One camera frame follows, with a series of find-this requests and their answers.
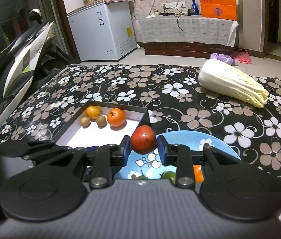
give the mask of yellow fruit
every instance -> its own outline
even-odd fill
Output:
[[[91,119],[97,119],[98,116],[101,114],[100,110],[95,106],[90,106],[85,110],[85,113]]]
[[[81,118],[80,120],[80,124],[83,126],[83,127],[86,127],[90,124],[90,120],[88,117],[84,117],[84,118]]]

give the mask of chest freezer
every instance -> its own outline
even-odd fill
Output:
[[[128,1],[104,0],[68,14],[82,61],[119,60],[136,48]]]

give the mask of orange box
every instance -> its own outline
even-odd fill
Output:
[[[202,17],[236,21],[235,0],[200,0]]]

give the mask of white scooter body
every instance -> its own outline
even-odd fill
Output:
[[[15,62],[10,68],[9,74],[5,81],[3,97],[5,97],[7,90],[10,88],[14,80],[22,73],[33,71],[36,68],[38,59],[44,43],[52,37],[54,23],[47,23],[37,33],[34,39],[31,39],[26,43],[16,54]],[[28,91],[32,83],[33,77],[20,89],[18,94],[12,99],[12,101],[6,106],[0,115],[0,126],[6,121],[7,118],[17,108],[25,93]]]

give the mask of power outlet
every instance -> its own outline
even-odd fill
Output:
[[[166,2],[166,3],[162,3],[161,4],[161,8],[163,9],[164,6],[166,8],[170,8],[170,7],[174,7],[174,8],[185,8],[186,7],[186,3],[185,2]]]

